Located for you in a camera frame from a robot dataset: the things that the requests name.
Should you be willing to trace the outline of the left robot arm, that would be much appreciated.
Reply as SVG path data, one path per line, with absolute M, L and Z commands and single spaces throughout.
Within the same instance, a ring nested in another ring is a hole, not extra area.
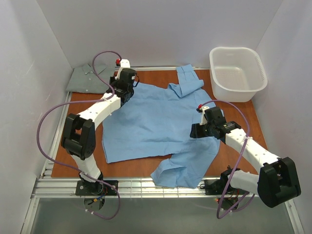
M 66 117 L 61 146 L 78 166 L 82 184 L 93 193 L 99 188 L 98 181 L 103 180 L 103 174 L 94 158 L 96 129 L 134 95 L 136 75 L 134 69 L 120 68 L 117 77 L 110 78 L 111 88 L 99 101 L 78 114 L 69 114 Z

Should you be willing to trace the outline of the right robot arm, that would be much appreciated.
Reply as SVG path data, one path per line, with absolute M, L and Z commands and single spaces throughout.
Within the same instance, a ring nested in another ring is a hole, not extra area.
M 223 190 L 243 190 L 260 197 L 273 208 L 301 195 L 295 163 L 289 157 L 281 158 L 260 146 L 234 121 L 227 122 L 219 107 L 199 105 L 201 122 L 192 125 L 190 137 L 214 137 L 233 148 L 254 167 L 256 174 L 237 168 L 228 168 L 220 179 L 206 185 L 206 190 L 220 194 Z

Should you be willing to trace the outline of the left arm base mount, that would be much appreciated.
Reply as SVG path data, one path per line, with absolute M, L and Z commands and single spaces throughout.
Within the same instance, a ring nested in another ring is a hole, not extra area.
M 75 195 L 78 196 L 101 196 L 101 195 L 108 195 L 114 196 L 117 195 L 116 191 L 113 189 L 115 188 L 118 190 L 118 181 L 117 180 L 105 180 L 108 185 L 103 185 L 98 182 L 88 182 L 79 180 L 77 182 Z

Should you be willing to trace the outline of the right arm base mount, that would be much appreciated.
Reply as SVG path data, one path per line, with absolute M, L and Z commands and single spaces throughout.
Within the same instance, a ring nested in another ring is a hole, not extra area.
M 204 190 L 205 195 L 221 195 L 224 190 L 225 184 L 220 180 L 204 180 L 199 188 Z

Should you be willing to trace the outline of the light blue long sleeve shirt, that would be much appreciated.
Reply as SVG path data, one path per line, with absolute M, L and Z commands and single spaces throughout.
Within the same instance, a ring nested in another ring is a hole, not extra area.
M 131 99 L 103 121 L 102 146 L 108 163 L 166 156 L 151 178 L 158 186 L 195 188 L 216 157 L 220 141 L 191 138 L 201 121 L 196 108 L 210 102 L 191 65 L 177 68 L 178 84 L 140 83 Z

